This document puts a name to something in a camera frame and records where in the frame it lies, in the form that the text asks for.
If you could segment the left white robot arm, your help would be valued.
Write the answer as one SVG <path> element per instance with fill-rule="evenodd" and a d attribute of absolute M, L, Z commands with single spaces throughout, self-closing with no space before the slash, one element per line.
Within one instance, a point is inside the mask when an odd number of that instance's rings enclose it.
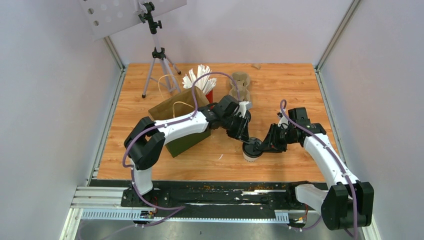
<path fill-rule="evenodd" d="M 134 200 L 140 206 L 153 201 L 152 167 L 158 162 L 164 145 L 192 134 L 223 128 L 228 137 L 246 143 L 249 140 L 248 123 L 251 119 L 249 101 L 238 101 L 225 95 L 219 102 L 198 107 L 179 117 L 153 121 L 143 117 L 124 141 L 124 158 L 130 158 L 131 183 Z"/>

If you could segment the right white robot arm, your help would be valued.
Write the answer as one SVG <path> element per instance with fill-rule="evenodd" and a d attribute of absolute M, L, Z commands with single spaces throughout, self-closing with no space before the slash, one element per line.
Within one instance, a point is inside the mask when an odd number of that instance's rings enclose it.
<path fill-rule="evenodd" d="M 332 147 L 326 131 L 319 123 L 312 123 L 304 107 L 280 113 L 281 123 L 270 125 L 263 141 L 254 139 L 250 147 L 243 145 L 243 153 L 252 158 L 263 153 L 283 153 L 289 144 L 300 144 L 312 157 L 324 176 L 328 191 L 313 184 L 298 182 L 285 195 L 286 204 L 298 209 L 306 204 L 316 210 L 329 230 L 368 227 L 372 223 L 374 188 L 360 181 L 343 163 Z"/>

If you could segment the green paper bag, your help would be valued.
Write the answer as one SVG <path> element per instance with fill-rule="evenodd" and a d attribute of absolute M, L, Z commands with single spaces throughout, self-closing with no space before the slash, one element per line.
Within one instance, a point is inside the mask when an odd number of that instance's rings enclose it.
<path fill-rule="evenodd" d="M 194 93 L 196 99 L 193 99 L 190 89 L 183 89 L 181 92 L 170 94 L 165 86 L 151 80 L 146 92 L 147 102 L 151 104 L 148 108 L 148 116 L 154 121 L 168 120 L 192 113 L 195 102 L 197 102 L 198 107 L 209 104 L 206 96 L 200 90 L 196 89 Z M 204 132 L 173 140 L 165 147 L 169 154 L 175 158 L 210 136 L 211 131 L 206 129 Z"/>

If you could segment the black plastic cup lid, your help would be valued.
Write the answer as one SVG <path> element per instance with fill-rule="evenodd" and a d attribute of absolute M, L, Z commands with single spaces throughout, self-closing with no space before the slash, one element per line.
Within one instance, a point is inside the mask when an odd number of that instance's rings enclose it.
<path fill-rule="evenodd" d="M 242 152 L 249 158 L 258 158 L 263 154 L 263 151 L 259 149 L 262 141 L 256 137 L 250 137 L 247 142 L 242 144 Z"/>

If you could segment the white paper cup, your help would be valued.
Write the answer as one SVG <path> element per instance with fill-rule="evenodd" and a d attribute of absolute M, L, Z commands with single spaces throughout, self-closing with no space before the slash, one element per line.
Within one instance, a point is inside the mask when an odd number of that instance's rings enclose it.
<path fill-rule="evenodd" d="M 254 163 L 260 157 L 261 157 L 261 155 L 250 156 L 250 155 L 243 154 L 244 160 L 249 162 L 249 163 Z"/>

